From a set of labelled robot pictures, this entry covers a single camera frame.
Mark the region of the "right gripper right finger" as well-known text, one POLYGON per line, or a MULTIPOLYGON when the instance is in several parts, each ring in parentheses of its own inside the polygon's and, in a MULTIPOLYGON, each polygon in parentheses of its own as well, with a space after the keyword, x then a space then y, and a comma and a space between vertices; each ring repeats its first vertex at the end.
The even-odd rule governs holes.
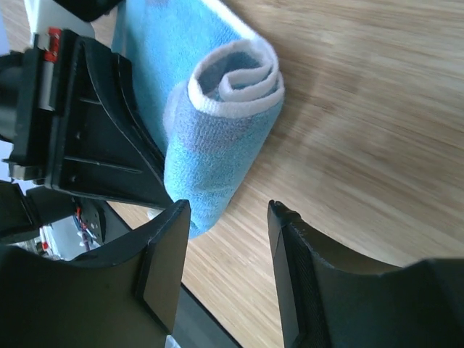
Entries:
POLYGON ((286 347, 461 347, 463 261, 367 257, 278 201, 268 234, 286 347))

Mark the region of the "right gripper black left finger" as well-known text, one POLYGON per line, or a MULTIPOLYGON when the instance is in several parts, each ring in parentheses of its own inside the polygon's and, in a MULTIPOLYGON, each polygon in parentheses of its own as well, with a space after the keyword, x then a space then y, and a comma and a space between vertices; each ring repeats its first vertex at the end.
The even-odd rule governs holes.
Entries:
POLYGON ((16 246, 1 248, 3 347, 162 347, 162 334, 136 307, 128 261, 112 272, 72 261, 54 261, 16 246))

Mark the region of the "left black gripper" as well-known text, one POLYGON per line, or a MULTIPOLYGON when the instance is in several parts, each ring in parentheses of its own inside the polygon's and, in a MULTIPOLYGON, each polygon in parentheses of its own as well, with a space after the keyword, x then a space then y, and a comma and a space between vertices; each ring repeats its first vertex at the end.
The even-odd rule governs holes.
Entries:
POLYGON ((164 157, 138 113, 131 62, 77 37, 49 28, 29 49, 1 56, 1 140, 12 146, 3 160, 3 243, 37 237, 43 225, 73 214, 78 196, 170 205, 164 157), (64 94, 57 85, 69 63, 64 94))

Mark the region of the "blue polka dot towel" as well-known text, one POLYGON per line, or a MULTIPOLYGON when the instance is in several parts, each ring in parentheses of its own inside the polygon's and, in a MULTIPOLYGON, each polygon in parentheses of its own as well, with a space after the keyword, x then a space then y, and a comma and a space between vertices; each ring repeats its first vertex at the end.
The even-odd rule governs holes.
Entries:
POLYGON ((244 180, 285 94, 274 48, 221 1, 124 1, 112 48, 131 61, 164 185, 210 230, 244 180))

